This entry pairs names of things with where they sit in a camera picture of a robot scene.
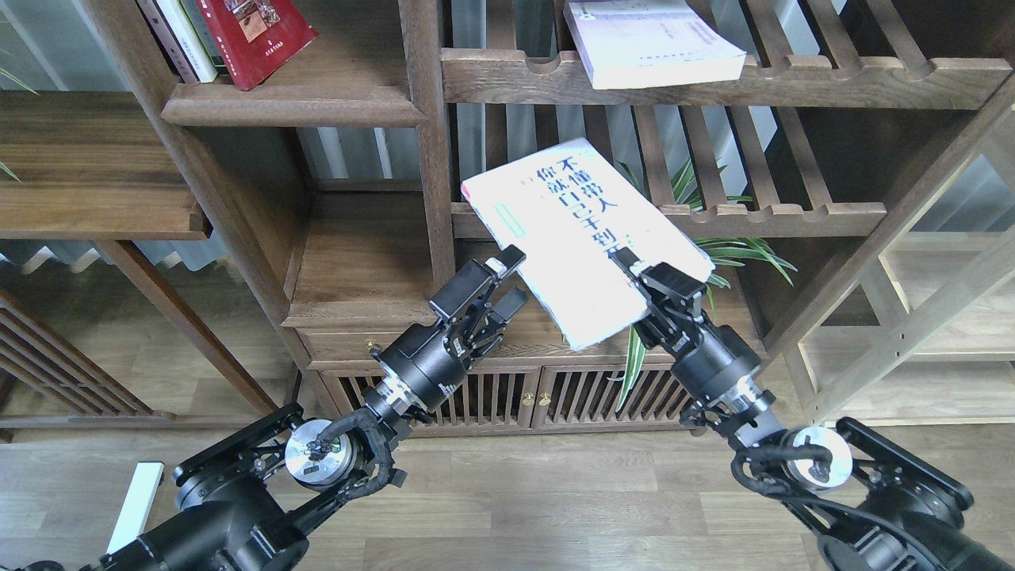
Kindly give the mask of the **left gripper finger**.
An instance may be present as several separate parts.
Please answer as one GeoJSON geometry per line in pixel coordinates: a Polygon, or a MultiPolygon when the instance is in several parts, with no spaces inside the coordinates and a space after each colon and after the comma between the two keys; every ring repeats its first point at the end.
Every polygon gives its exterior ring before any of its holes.
{"type": "Polygon", "coordinates": [[[497,323],[511,322],[528,301],[528,295],[521,289],[512,288],[507,290],[507,293],[493,305],[490,312],[490,320],[497,323]]]}
{"type": "Polygon", "coordinates": [[[500,253],[496,254],[496,256],[488,258],[485,261],[485,266],[492,271],[498,281],[503,281],[518,270],[519,265],[525,259],[526,254],[511,243],[504,249],[500,249],[500,253]]]}

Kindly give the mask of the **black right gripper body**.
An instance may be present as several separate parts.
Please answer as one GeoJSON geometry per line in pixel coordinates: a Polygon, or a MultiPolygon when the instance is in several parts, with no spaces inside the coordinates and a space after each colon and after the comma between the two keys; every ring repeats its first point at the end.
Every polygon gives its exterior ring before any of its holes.
{"type": "Polygon", "coordinates": [[[701,308],[704,284],[667,263],[632,263],[631,278],[649,308],[635,329],[646,347],[674,358],[671,373],[690,397],[681,425],[710,427],[734,449],[775,440],[775,395],[753,379],[760,358],[730,326],[710,322],[701,308]]]}

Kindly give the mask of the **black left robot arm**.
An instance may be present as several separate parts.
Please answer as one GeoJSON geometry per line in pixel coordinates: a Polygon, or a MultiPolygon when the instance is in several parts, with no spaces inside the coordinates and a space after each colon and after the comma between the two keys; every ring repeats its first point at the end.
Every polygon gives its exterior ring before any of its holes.
{"type": "Polygon", "coordinates": [[[341,507],[406,474],[393,451],[411,423],[434,414],[504,336],[528,297],[492,295],[525,254],[501,249],[465,264],[429,300],[436,319],[414,323],[373,357],[384,379],[337,420],[304,419],[299,404],[236,431],[174,470],[178,513],[101,556],[97,570],[291,570],[308,537],[341,507]]]}

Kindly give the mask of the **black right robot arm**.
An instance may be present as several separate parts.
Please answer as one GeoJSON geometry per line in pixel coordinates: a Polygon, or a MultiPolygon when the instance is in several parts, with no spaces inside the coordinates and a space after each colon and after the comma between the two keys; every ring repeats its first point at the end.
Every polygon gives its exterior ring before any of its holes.
{"type": "Polygon", "coordinates": [[[689,395],[681,425],[721,435],[733,451],[733,479],[809,528],[828,567],[1011,569],[962,531],[974,505],[965,485],[853,418],[784,426],[775,395],[754,381],[757,353],[703,310],[702,282],[628,248],[611,257],[645,299],[639,339],[671,355],[671,374],[689,395]]]}

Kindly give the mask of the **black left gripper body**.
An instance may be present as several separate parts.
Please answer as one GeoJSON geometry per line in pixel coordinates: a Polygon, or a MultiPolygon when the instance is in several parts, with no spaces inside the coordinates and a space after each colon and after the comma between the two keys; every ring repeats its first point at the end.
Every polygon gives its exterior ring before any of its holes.
{"type": "Polygon", "coordinates": [[[385,370],[371,392],[371,412],[382,423],[395,425],[411,408],[438,411],[475,361],[503,339],[507,323],[490,320],[489,302],[501,282],[485,264],[470,261],[429,300],[436,322],[413,323],[371,355],[385,370]]]}

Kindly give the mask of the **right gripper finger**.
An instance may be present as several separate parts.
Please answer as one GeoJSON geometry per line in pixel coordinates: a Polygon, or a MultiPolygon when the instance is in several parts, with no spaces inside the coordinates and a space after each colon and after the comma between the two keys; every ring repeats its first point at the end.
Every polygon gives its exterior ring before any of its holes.
{"type": "Polygon", "coordinates": [[[632,249],[629,248],[611,251],[608,253],[608,258],[617,267],[619,267],[631,281],[637,281],[639,279],[639,275],[644,274],[645,271],[652,267],[652,264],[639,258],[632,252],[632,249]]]}

